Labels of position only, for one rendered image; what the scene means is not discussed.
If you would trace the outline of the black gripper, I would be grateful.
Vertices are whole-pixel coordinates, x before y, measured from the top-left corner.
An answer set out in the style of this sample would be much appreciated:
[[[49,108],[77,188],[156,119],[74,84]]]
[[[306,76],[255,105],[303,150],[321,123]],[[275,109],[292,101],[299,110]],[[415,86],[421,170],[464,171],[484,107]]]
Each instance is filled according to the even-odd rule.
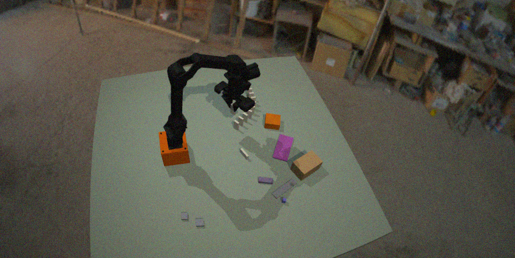
[[[237,111],[239,107],[244,112],[247,112],[255,105],[255,101],[242,95],[241,89],[243,86],[244,84],[239,87],[231,87],[229,84],[222,81],[214,87],[214,91],[221,93],[221,91],[224,90],[222,98],[229,108],[231,107],[230,105],[233,103],[233,100],[236,100],[236,102],[233,103],[234,111]]]

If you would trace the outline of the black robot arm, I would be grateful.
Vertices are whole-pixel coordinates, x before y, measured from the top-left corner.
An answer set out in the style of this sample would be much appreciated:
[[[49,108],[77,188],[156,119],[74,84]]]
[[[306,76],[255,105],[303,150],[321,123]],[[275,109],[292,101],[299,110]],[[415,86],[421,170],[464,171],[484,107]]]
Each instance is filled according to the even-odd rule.
[[[186,72],[182,66],[193,64]],[[171,114],[163,126],[166,131],[168,149],[179,149],[183,145],[183,134],[186,131],[187,120],[182,114],[183,88],[201,68],[222,69],[228,72],[224,76],[231,87],[244,86],[241,92],[249,90],[251,83],[248,80],[259,78],[261,73],[257,63],[246,66],[238,55],[211,56],[193,53],[190,56],[181,58],[168,67],[168,78],[171,84]]]

